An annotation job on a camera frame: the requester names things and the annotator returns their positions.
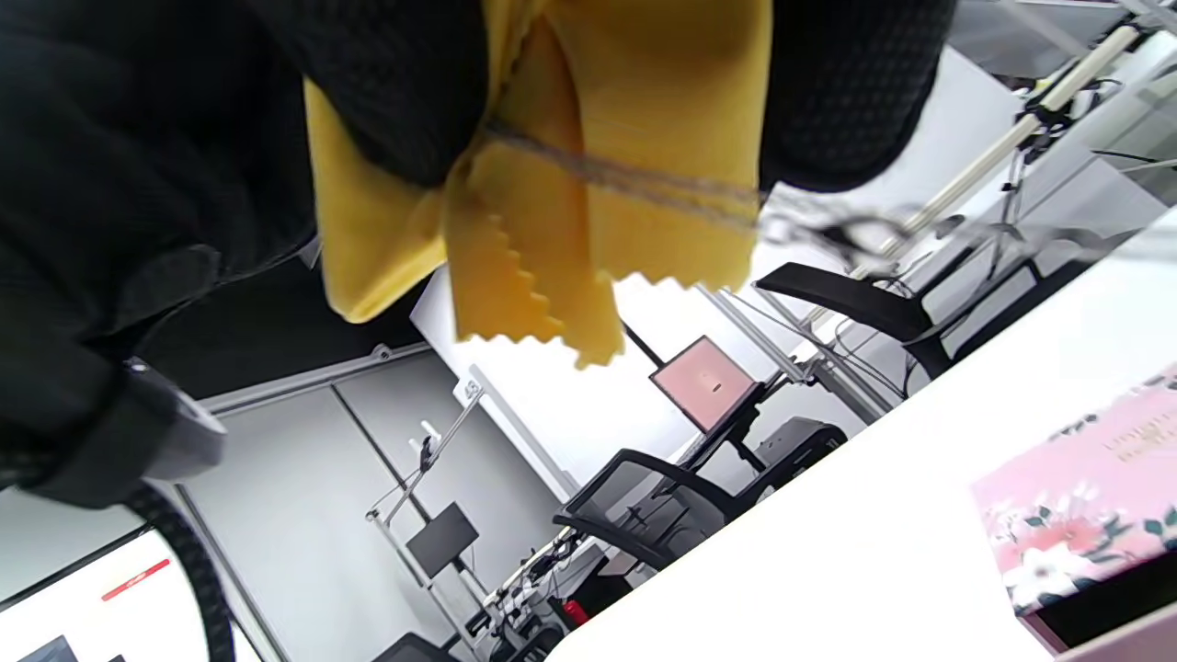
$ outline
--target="white table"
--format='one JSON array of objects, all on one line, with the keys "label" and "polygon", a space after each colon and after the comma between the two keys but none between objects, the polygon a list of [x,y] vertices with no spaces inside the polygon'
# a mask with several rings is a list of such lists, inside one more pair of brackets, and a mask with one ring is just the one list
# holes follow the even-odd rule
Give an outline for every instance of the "white table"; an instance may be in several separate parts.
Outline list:
[{"label": "white table", "polygon": [[1050,660],[1013,618],[967,486],[1177,358],[1173,292],[1173,264],[1093,266],[550,662]]}]

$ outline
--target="red label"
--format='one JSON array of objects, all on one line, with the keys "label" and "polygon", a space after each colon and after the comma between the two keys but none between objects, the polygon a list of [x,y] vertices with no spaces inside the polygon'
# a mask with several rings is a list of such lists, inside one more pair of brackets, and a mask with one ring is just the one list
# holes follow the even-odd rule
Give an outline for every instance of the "red label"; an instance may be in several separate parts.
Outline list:
[{"label": "red label", "polygon": [[171,558],[165,558],[164,561],[160,561],[159,563],[152,565],[151,568],[144,570],[142,572],[135,575],[134,577],[127,580],[119,588],[117,588],[117,589],[112,590],[111,593],[104,595],[102,596],[102,602],[109,602],[109,601],[114,600],[115,597],[118,597],[118,596],[122,595],[124,593],[126,593],[131,587],[134,587],[135,584],[142,582],[147,577],[151,577],[155,572],[159,572],[164,568],[167,568],[171,563],[172,563]]}]

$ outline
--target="yellow cloth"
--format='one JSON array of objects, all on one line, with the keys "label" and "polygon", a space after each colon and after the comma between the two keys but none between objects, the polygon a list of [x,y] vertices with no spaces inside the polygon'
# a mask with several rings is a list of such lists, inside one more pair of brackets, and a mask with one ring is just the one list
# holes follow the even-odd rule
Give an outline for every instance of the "yellow cloth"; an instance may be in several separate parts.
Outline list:
[{"label": "yellow cloth", "polygon": [[[487,121],[570,154],[754,191],[771,0],[483,0]],[[597,186],[480,131],[444,187],[367,163],[306,85],[327,297],[379,315],[446,259],[457,335],[557,337],[578,368],[624,346],[612,282],[738,287],[756,234]],[[643,190],[754,218],[754,200]]]}]

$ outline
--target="pink box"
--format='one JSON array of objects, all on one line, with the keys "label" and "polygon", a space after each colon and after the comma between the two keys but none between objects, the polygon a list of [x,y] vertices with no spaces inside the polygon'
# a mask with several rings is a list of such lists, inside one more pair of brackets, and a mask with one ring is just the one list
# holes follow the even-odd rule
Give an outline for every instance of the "pink box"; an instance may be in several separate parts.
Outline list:
[{"label": "pink box", "polygon": [[972,485],[1017,616],[1177,550],[1177,365]]},{"label": "pink box", "polygon": [[1177,650],[1177,604],[1072,649],[1058,662],[1157,662]]}]

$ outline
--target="red object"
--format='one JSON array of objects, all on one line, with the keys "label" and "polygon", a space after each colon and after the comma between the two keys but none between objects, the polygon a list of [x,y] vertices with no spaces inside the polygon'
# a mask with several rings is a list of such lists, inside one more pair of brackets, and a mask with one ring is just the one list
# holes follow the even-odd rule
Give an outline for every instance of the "red object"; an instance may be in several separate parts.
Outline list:
[{"label": "red object", "polygon": [[585,611],[585,608],[580,607],[580,603],[574,600],[564,603],[564,613],[568,615],[568,618],[572,618],[572,622],[578,628],[588,622],[588,614]]},{"label": "red object", "polygon": [[159,572],[164,568],[167,568],[168,564],[171,564],[171,563],[172,563],[172,561],[169,558],[165,558],[164,561],[160,561],[159,563],[152,565],[151,568],[144,570],[142,572],[135,575],[134,577],[127,580],[119,588],[117,588],[117,589],[112,590],[111,593],[104,595],[102,596],[102,602],[109,602],[109,601],[114,600],[115,597],[119,597],[120,595],[122,595],[124,593],[126,593],[127,590],[129,590],[135,584],[142,582],[147,577],[151,577],[155,572]]}]

